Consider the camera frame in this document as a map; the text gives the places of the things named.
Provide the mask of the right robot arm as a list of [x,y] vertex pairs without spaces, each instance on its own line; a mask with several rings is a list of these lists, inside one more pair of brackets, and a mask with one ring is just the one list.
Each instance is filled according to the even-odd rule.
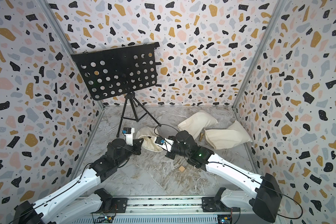
[[179,155],[196,169],[216,174],[242,189],[248,198],[244,201],[263,220],[274,223],[282,201],[282,192],[275,177],[264,176],[240,168],[220,157],[214,151],[199,146],[187,131],[180,131],[167,139],[158,137],[155,144],[174,159]]

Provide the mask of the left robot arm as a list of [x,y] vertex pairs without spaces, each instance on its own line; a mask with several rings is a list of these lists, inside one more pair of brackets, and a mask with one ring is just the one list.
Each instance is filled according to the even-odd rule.
[[59,190],[37,200],[25,201],[15,207],[13,224],[68,224],[90,213],[124,213],[127,199],[114,199],[104,188],[76,201],[83,193],[100,185],[122,168],[133,155],[141,154],[143,139],[115,139],[106,153],[87,164],[82,174]]

